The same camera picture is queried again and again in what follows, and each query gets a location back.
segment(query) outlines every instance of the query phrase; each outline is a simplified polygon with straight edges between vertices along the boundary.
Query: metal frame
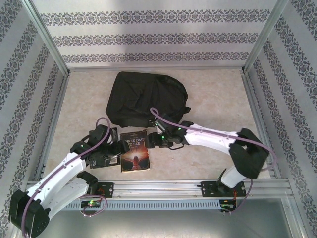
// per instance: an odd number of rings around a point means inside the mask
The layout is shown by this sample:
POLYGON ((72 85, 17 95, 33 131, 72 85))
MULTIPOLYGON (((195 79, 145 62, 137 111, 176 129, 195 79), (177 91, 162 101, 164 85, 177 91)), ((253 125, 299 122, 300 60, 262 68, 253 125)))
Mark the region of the metal frame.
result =
POLYGON ((276 24, 277 20, 279 19, 280 15, 282 14, 286 4, 288 3, 288 0, 277 0, 271 14, 269 15, 259 37, 257 38, 253 48, 251 49, 251 52, 242 67, 243 71, 245 73, 248 73, 251 69, 254 61, 256 60, 259 52, 262 49, 262 46, 266 42, 268 36, 270 35, 272 29, 274 28, 274 25, 276 24))
MULTIPOLYGON (((262 115, 260 113, 260 108, 257 104, 256 97, 254 94, 254 91, 251 86, 250 78, 247 73, 241 74, 242 81, 245 87, 245 91, 248 97, 249 105, 251 108, 251 112, 257 127, 257 131, 259 133, 259 139, 260 141, 271 147, 271 143, 265 128, 265 124, 262 118, 262 115)), ((272 156, 269 155, 270 163, 272 162, 272 156)), ((273 167, 273 170, 270 170, 271 181, 278 181, 281 178, 281 173, 279 171, 278 165, 273 167)), ((307 238, 307 232, 305 230, 305 226, 303 224, 302 217, 299 213, 297 203, 295 201, 294 196, 287 197, 287 198, 281 198, 282 206, 285 212, 285 216, 292 234, 292 237, 294 238, 307 238)))
POLYGON ((66 94, 66 89, 67 89, 67 85, 69 82, 69 77, 70 74, 67 74, 65 76, 65 79, 63 80, 63 85, 62 85, 62 89, 61 89, 61 93, 57 99, 57 106, 56 106, 56 110, 54 112, 54 116, 51 122, 51 126, 49 128, 49 132, 48 132, 48 139, 46 140, 44 149, 43 149, 43 153, 42 153, 42 157, 40 158, 40 162, 39 162, 39 166, 38 166, 38 170, 36 171, 35 174, 35 180, 40 180, 41 176, 43 174, 43 167, 44 164, 46 163, 49 154, 50 154, 50 149, 51 149, 51 145, 53 142, 53 138, 54 138, 54 134, 55 134, 55 130, 56 130, 56 126, 57 126, 57 122, 58 122, 58 118, 59 118, 59 114, 61 111, 61 107, 63 105, 63 101, 64 101, 64 97, 66 94))
MULTIPOLYGON (((210 180, 138 180, 138 181, 100 181, 113 182, 113 195, 109 201, 129 200, 226 200, 232 197, 203 197, 201 188, 197 187, 202 181, 210 180)), ((36 184, 30 181, 27 188, 36 184)), ((250 181, 244 181, 245 188, 250 188, 250 181)), ((253 182, 248 199, 292 198, 294 197, 287 178, 262 178, 253 182)))
POLYGON ((37 28, 42 40, 46 44, 48 50, 52 54, 54 60, 56 61, 59 69, 62 71, 63 75, 69 73, 69 69, 61 56, 57 46, 51 37, 46 25, 44 24, 39 12, 37 11, 36 7, 34 6, 32 0, 21 0, 23 6, 25 7, 26 11, 28 12, 31 20, 33 21, 35 27, 37 28))
POLYGON ((171 67, 70 67, 70 72, 87 71, 154 71, 154 70, 212 70, 212 69, 238 69, 242 72, 240 66, 171 66, 171 67))

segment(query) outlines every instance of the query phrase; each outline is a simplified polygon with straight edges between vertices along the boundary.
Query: patterned wallpaper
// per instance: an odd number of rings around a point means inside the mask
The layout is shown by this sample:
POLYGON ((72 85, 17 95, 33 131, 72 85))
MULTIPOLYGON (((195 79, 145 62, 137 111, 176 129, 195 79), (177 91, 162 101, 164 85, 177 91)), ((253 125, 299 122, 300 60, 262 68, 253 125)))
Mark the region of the patterned wallpaper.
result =
POLYGON ((276 0, 34 0, 69 67, 243 66, 276 0))
POLYGON ((290 0, 249 77, 282 175, 317 237, 317 1, 290 0))
POLYGON ((10 197, 36 171, 64 75, 19 0, 0 0, 0 238, 10 197))

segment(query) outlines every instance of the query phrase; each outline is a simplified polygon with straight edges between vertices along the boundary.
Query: book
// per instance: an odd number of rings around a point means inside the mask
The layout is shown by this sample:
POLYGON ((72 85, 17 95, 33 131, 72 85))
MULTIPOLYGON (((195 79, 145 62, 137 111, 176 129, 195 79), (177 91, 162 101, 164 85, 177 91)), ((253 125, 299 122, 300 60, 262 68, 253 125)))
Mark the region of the book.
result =
POLYGON ((130 151, 121 155, 121 172, 150 169, 149 153, 145 147, 146 136, 146 130, 121 134, 121 140, 125 140, 130 148, 130 151))

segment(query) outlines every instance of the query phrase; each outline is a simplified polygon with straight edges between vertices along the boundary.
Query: floor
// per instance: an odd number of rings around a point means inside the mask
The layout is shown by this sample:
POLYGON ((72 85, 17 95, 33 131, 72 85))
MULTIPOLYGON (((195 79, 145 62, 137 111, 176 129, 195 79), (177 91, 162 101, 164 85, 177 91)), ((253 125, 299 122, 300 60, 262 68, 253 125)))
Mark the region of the floor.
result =
MULTIPOLYGON (((239 70, 151 71, 167 74, 184 84, 187 106, 191 111, 183 120, 223 131, 239 131, 242 127, 257 132, 239 70)), ((118 71, 72 72, 59 115, 44 175, 55 168, 71 146, 95 128, 106 106, 118 71)), ((118 127, 118 132, 143 128, 118 127)), ((87 169, 99 180, 174 180, 216 179, 233 163, 230 156, 202 146, 185 146, 181 150, 166 148, 149 150, 151 169, 121 173, 120 166, 87 169)), ((259 178, 269 178, 268 171, 259 178)))

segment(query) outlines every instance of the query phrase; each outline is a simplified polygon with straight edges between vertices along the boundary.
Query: robotic arm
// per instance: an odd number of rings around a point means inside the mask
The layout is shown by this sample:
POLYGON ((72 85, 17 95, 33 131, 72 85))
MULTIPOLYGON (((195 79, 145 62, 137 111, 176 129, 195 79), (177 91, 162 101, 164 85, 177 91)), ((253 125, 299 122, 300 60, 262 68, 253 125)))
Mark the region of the robotic arm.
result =
MULTIPOLYGON (((166 115, 154 120, 158 132, 148 135, 145 140, 147 148, 159 146, 174 150, 171 148, 174 143, 182 144, 179 148, 185 145, 201 145, 231 156, 234 166, 221 174, 217 182, 217 189, 220 192, 222 189, 225 191, 234 188, 246 178, 256 179, 268 157, 266 149, 247 142, 255 141, 261 145, 257 137, 248 129, 243 128, 240 132, 225 132, 183 121, 181 126, 187 128, 185 129, 175 126, 176 124, 170 125, 163 120, 172 121, 166 115)), ((20 229, 24 220, 26 233, 34 238, 42 233, 50 219, 70 202, 85 194, 96 194, 98 179, 83 170, 89 164, 106 166, 111 158, 129 151, 125 141, 118 141, 116 128, 110 129, 109 135, 106 133, 107 130, 107 126, 96 125, 95 130, 90 131, 88 136, 72 146, 64 160, 50 174, 26 192, 17 190, 11 198, 9 220, 20 229), (26 207, 27 213, 23 219, 22 215, 26 207)))
MULTIPOLYGON (((167 115, 163 119, 171 121, 167 115)), ((146 139, 146 147, 155 146, 171 148, 173 144, 183 144, 176 149, 183 148, 184 145, 201 145, 215 150, 219 150, 231 156, 234 166, 225 170, 219 178, 219 187, 224 185, 228 188, 234 188, 239 182, 249 179, 256 179, 266 161, 269 152, 253 143, 242 140, 261 142, 249 130, 243 128, 240 132, 218 131, 204 128, 190 121, 183 121, 181 127, 169 125, 156 118, 154 121, 158 132, 151 133, 146 139)))
POLYGON ((96 194, 98 179, 83 170, 90 164, 108 165, 111 158, 129 151, 128 144, 125 141, 118 141, 116 128, 112 128, 98 148, 75 160, 73 159, 99 143, 106 136, 107 129, 107 126, 97 125, 96 129, 90 131, 88 136, 72 146, 70 153, 45 178, 26 192, 17 190, 11 197, 9 220, 21 229, 23 211, 30 198, 39 190, 40 192, 30 203, 25 218, 25 230, 34 238, 42 233, 50 219, 70 202, 85 194, 96 194), (54 177, 40 188, 42 183, 54 173, 54 177))

